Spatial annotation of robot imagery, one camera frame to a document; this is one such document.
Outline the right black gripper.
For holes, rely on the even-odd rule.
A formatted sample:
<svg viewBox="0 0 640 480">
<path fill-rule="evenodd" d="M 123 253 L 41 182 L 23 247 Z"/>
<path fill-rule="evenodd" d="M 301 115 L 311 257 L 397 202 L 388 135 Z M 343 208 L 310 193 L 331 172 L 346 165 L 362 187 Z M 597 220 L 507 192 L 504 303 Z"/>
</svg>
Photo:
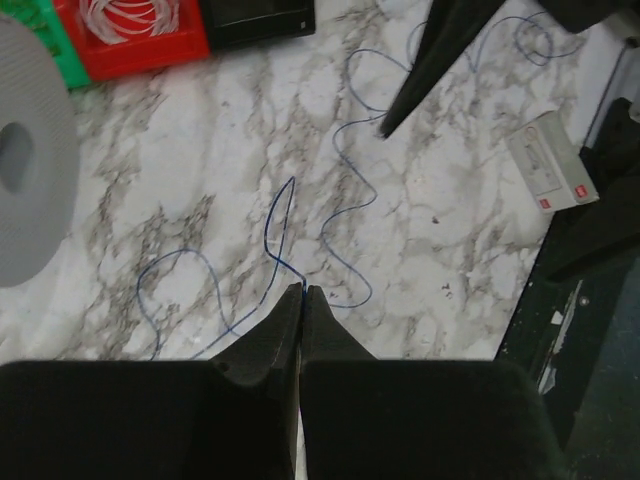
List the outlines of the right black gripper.
<svg viewBox="0 0 640 480">
<path fill-rule="evenodd" d="M 639 11 L 636 0 L 538 0 L 537 3 L 570 33 L 580 33 L 625 9 Z"/>
</svg>

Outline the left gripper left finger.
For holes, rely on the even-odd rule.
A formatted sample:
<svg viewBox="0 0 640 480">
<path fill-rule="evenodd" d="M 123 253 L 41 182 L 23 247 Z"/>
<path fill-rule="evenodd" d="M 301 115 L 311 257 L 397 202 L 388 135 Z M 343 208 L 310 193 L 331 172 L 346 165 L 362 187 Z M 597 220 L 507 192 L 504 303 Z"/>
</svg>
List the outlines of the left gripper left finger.
<svg viewBox="0 0 640 480">
<path fill-rule="evenodd" d="M 291 479 L 303 288 L 208 360 L 1 369 L 5 479 Z"/>
</svg>

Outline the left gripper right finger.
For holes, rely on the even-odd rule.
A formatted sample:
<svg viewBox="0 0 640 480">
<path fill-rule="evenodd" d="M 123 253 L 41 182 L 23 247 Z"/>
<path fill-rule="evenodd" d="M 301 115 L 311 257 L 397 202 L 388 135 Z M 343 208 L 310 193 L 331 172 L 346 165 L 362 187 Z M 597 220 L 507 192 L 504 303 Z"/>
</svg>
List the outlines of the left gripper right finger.
<svg viewBox="0 0 640 480">
<path fill-rule="evenodd" d="M 497 361 L 381 360 L 317 286 L 302 320 L 300 408 L 311 479 L 564 479 L 535 384 Z"/>
</svg>

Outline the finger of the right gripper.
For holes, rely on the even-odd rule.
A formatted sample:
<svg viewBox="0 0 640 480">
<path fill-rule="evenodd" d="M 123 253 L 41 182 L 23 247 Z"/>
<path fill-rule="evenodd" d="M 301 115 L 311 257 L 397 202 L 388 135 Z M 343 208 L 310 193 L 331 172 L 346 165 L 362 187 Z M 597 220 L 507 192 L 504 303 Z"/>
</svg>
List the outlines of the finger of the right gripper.
<svg viewBox="0 0 640 480">
<path fill-rule="evenodd" d="M 434 0 L 413 66 L 379 133 L 390 137 L 431 92 L 504 4 L 503 0 Z"/>
</svg>

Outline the black plastic bin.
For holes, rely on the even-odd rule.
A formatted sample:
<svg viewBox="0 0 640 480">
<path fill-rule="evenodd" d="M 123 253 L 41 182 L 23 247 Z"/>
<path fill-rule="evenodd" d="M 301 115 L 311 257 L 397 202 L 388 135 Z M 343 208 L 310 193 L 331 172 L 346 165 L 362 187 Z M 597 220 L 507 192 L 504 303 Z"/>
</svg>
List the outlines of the black plastic bin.
<svg viewBox="0 0 640 480">
<path fill-rule="evenodd" d="M 212 51 L 316 30 L 314 0 L 200 0 L 198 6 Z"/>
</svg>

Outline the grey plastic cable spool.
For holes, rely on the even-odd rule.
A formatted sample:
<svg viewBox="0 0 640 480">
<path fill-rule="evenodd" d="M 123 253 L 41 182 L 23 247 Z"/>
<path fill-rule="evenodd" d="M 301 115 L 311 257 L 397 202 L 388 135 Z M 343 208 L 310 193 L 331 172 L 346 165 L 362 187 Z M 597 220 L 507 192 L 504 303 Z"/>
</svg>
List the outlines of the grey plastic cable spool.
<svg viewBox="0 0 640 480">
<path fill-rule="evenodd" d="M 18 20 L 1 17 L 1 284 L 46 267 L 71 225 L 80 154 L 55 61 Z"/>
</svg>

